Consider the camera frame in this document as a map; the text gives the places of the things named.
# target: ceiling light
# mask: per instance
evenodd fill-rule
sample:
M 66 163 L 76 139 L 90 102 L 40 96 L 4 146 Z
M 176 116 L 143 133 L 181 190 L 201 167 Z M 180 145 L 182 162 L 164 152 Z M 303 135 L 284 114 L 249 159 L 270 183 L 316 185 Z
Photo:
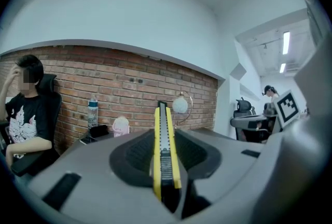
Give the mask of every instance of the ceiling light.
M 289 31 L 284 33 L 284 49 L 282 51 L 282 54 L 288 54 L 290 36 L 291 36 L 291 33 Z
M 280 67 L 280 73 L 283 73 L 284 70 L 285 70 L 285 66 L 286 64 L 281 64 L 281 67 Z

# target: red brick wall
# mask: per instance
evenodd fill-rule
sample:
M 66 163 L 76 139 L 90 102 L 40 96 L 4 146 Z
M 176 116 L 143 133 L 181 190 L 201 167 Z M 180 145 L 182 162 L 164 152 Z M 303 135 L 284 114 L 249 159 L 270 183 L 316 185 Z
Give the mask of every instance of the red brick wall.
M 45 73 L 57 75 L 56 90 L 63 103 L 54 141 L 60 152 L 86 132 L 87 105 L 92 93 L 99 101 L 99 124 L 108 125 L 110 130 L 120 115 L 128 118 L 131 131 L 152 128 L 157 102 L 172 102 L 180 91 L 189 92 L 194 102 L 192 115 L 181 127 L 212 129 L 214 126 L 217 80 L 210 76 L 120 50 L 57 46 L 3 55 L 1 86 L 16 59 L 28 53 L 39 57 Z M 14 81 L 8 96 L 17 93 Z M 173 115 L 173 122 L 186 116 Z

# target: graphic print t-shirt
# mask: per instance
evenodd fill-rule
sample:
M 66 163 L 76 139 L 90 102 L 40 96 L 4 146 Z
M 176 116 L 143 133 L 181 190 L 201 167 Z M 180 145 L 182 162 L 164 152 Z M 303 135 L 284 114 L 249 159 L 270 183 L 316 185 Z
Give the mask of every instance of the graphic print t-shirt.
M 46 108 L 41 96 L 26 98 L 21 93 L 6 103 L 9 137 L 21 143 L 35 136 L 50 140 Z

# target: water bottle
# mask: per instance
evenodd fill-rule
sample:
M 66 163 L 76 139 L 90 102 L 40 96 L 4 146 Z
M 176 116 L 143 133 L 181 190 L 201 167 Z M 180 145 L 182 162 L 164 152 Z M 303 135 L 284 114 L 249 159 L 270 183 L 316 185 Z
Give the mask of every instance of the water bottle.
M 88 105 L 88 129 L 96 126 L 98 126 L 98 101 L 92 95 Z

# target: office chair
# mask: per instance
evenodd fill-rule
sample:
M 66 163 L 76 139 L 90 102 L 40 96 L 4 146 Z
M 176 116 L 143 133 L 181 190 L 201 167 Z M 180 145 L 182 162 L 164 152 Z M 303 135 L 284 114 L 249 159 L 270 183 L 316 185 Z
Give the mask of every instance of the office chair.
M 34 176 L 44 168 L 53 164 L 59 157 L 59 154 L 54 148 L 54 132 L 56 128 L 56 122 L 61 107 L 62 98 L 61 95 L 54 92 L 54 79 L 56 75 L 44 74 L 42 81 L 40 82 L 38 93 L 43 98 L 46 104 L 46 115 L 48 120 L 49 133 L 51 135 L 52 148 L 45 151 L 38 151 L 33 153 L 27 153 L 23 158 L 18 159 L 11 166 L 11 170 L 17 176 L 22 176 L 25 173 L 29 173 Z M 8 136 L 9 122 L 0 123 L 0 133 L 6 143 L 10 144 Z
M 273 123 L 273 127 L 269 127 L 269 122 Z M 261 123 L 261 128 L 257 128 L 257 124 Z M 271 134 L 282 131 L 278 113 L 272 103 L 264 105 L 263 115 L 252 115 L 235 117 L 230 120 L 231 126 L 241 130 L 248 142 L 262 143 L 269 138 Z
M 237 100 L 237 102 L 237 110 L 233 113 L 234 118 L 256 115 L 255 107 L 252 107 L 249 101 L 246 101 L 243 97 L 241 97 L 241 100 Z M 235 128 L 235 132 L 237 140 L 248 141 L 248 138 L 246 138 L 246 135 L 241 128 Z

